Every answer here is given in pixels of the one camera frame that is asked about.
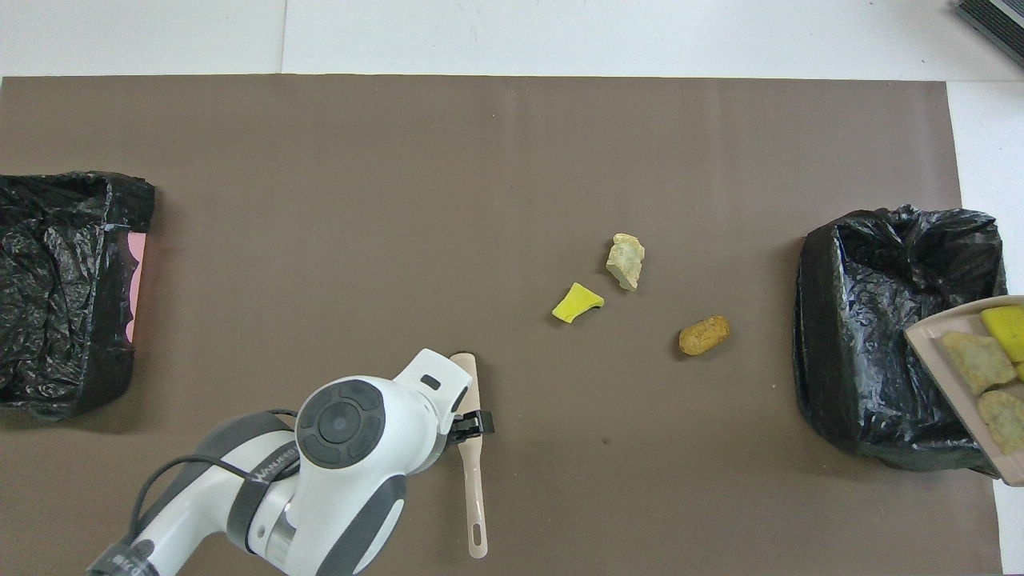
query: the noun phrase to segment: brown table mat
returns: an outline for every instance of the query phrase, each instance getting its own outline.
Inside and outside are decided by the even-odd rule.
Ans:
[[[366,574],[999,570],[990,482],[847,456],[801,419],[797,255],[847,211],[957,206],[940,83],[500,77],[6,78],[0,173],[158,187],[130,390],[0,419],[0,564],[75,574],[218,422],[469,349],[490,553],[455,451]],[[603,271],[647,247],[640,289]],[[607,303],[569,326],[572,282]],[[727,316],[705,357],[683,326]],[[223,536],[181,574],[274,574]]]

